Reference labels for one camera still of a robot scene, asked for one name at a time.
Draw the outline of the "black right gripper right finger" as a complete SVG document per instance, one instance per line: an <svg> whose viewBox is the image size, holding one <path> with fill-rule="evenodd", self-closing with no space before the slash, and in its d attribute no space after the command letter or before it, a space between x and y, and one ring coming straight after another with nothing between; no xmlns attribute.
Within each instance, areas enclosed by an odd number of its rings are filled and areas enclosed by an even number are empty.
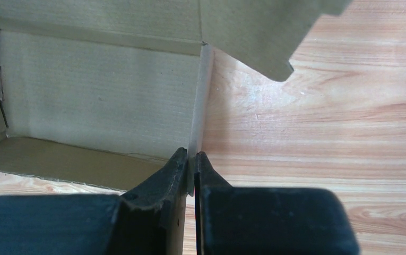
<svg viewBox="0 0 406 255"><path fill-rule="evenodd" d="M326 189L236 187L195 156L198 254L359 254L345 209Z"/></svg>

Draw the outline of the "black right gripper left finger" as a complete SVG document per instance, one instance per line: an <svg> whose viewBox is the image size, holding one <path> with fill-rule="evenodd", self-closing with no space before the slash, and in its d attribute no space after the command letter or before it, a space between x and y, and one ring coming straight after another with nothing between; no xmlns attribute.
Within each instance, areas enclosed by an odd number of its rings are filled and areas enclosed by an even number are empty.
<svg viewBox="0 0 406 255"><path fill-rule="evenodd" d="M1 195L0 254L182 254L188 152L122 195Z"/></svg>

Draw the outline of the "cardboard box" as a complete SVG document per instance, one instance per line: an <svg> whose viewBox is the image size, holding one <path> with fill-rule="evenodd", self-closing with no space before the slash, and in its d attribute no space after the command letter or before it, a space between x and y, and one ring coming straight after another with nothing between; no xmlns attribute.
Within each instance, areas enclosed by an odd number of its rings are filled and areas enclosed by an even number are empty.
<svg viewBox="0 0 406 255"><path fill-rule="evenodd" d="M129 190L200 149L214 48L274 81L349 1L0 1L0 172Z"/></svg>

